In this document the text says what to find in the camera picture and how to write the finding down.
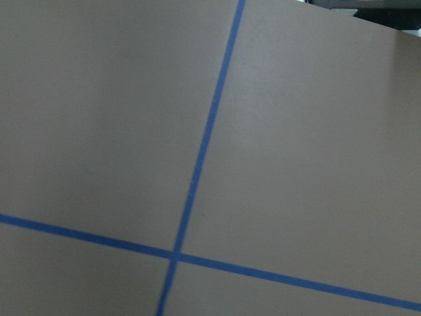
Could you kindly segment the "brown table mat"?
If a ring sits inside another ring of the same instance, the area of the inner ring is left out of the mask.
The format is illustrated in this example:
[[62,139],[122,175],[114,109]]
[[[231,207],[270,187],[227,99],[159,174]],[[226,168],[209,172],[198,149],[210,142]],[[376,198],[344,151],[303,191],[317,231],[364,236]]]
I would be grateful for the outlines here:
[[1,314],[419,315],[420,38],[2,1]]

